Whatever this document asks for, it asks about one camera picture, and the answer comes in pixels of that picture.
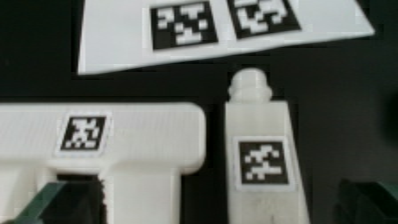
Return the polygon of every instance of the black and white square marker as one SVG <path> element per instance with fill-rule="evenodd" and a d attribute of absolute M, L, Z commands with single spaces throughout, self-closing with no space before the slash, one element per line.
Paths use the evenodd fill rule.
<path fill-rule="evenodd" d="M 287 184 L 282 142 L 239 142 L 239 180 L 244 184 Z"/>
<path fill-rule="evenodd" d="M 60 151 L 99 150 L 104 132 L 104 122 L 104 116 L 69 117 Z"/>
<path fill-rule="evenodd" d="M 150 8 L 152 49 L 216 43 L 209 2 Z"/>
<path fill-rule="evenodd" d="M 287 0 L 227 0 L 236 38 L 300 30 Z"/>

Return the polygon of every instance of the white plastic block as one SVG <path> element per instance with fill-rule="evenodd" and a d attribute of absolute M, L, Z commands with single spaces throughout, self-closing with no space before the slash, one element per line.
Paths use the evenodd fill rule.
<path fill-rule="evenodd" d="M 285 102 L 271 102 L 264 74 L 232 78 L 225 104 L 230 224 L 308 224 Z"/>
<path fill-rule="evenodd" d="M 202 165 L 204 130 L 191 104 L 1 104 L 0 220 L 67 173 L 99 176 L 108 224 L 179 223 L 179 176 Z"/>

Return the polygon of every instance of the dark green object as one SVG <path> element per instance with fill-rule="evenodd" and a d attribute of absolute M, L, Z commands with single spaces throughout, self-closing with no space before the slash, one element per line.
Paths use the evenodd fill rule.
<path fill-rule="evenodd" d="M 49 183 L 6 224 L 102 224 L 104 206 L 99 181 Z"/>
<path fill-rule="evenodd" d="M 337 224 L 398 224 L 398 185 L 342 180 L 333 219 Z"/>

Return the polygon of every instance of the white rectangular object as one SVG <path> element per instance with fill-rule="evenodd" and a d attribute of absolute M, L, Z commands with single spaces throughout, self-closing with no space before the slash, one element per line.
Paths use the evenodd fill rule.
<path fill-rule="evenodd" d="M 371 34 L 355 0 L 86 0 L 77 73 Z"/>
<path fill-rule="evenodd" d="M 1 104 L 0 223 L 67 173 L 102 181 L 109 224 L 177 224 L 179 178 L 200 168 L 204 140 L 186 103 Z"/>

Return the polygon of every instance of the white plastic piece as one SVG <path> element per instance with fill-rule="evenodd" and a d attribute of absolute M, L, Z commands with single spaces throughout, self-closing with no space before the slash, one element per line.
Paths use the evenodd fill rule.
<path fill-rule="evenodd" d="M 67 173 L 99 176 L 108 224 L 177 224 L 179 176 L 200 168 L 204 134 L 191 104 L 0 105 L 0 222 Z"/>
<path fill-rule="evenodd" d="M 225 104 L 230 224 L 308 224 L 285 102 L 271 102 L 264 74 L 232 78 Z"/>
<path fill-rule="evenodd" d="M 163 31 L 168 27 L 173 28 L 173 23 L 180 22 L 172 16 L 177 12 L 186 13 L 188 18 L 195 18 L 188 22 L 196 22 L 207 14 L 207 8 L 202 10 L 202 6 L 193 4 L 196 2 L 191 0 L 85 0 L 79 75 L 93 75 L 141 66 L 243 54 L 296 44 L 363 37 L 374 33 L 355 0 L 287 0 L 300 30 L 285 32 L 273 32 L 269 28 L 266 29 L 266 23 L 259 20 L 264 13 L 275 12 L 268 26 L 280 25 L 278 28 L 282 29 L 285 29 L 285 26 L 289 27 L 289 23 L 284 25 L 287 9 L 284 1 L 234 0 L 230 3 L 234 8 L 255 5 L 260 8 L 257 19 L 246 17 L 239 19 L 241 21 L 246 20 L 244 24 L 252 27 L 253 35 L 239 39 L 236 37 L 239 31 L 234 31 L 230 17 L 234 12 L 228 11 L 227 0 L 204 2 L 209 3 L 216 41 L 207 43 L 205 38 L 193 38 L 193 35 L 186 34 L 186 42 L 179 39 L 177 47 L 156 50 L 152 48 L 152 39 L 156 38 L 152 35 L 150 9 L 170 7 L 164 9 L 166 12 L 161 13 L 157 21 L 154 21 L 156 27 Z M 198 30 L 198 33 L 212 32 L 211 27 L 209 25 L 205 30 Z M 168 39 L 172 41 L 173 38 L 175 35 L 170 33 Z M 196 43 L 196 45 L 179 47 L 189 43 Z"/>

